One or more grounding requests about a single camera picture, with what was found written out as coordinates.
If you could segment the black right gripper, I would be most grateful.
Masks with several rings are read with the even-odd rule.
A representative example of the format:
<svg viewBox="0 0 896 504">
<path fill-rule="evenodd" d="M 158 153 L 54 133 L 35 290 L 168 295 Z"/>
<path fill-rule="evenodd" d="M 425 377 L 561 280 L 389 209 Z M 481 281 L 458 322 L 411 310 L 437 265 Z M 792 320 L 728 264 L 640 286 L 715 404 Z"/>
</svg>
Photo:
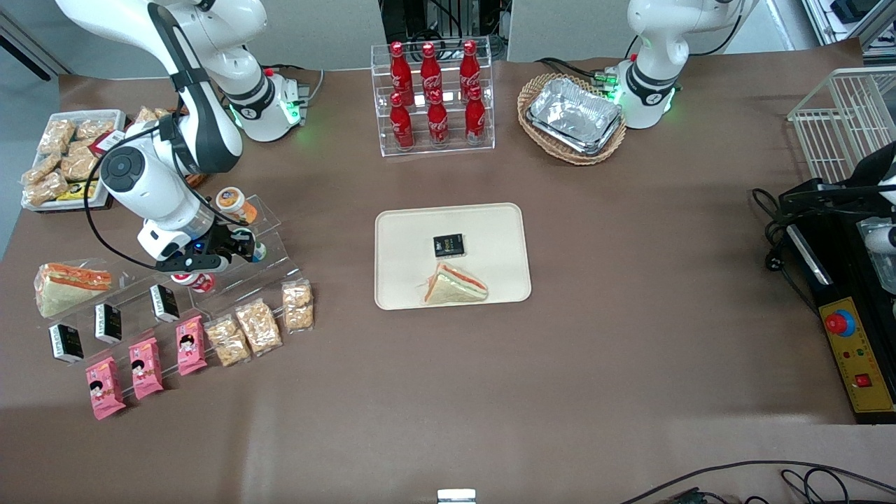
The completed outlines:
<svg viewBox="0 0 896 504">
<path fill-rule="evenodd" d="M 192 241 L 183 248 L 171 242 L 161 249 L 155 270 L 164 274 L 223 272 L 237 259 L 256 262 L 256 237 L 252 230 L 240 230 L 239 239 Z"/>
</svg>

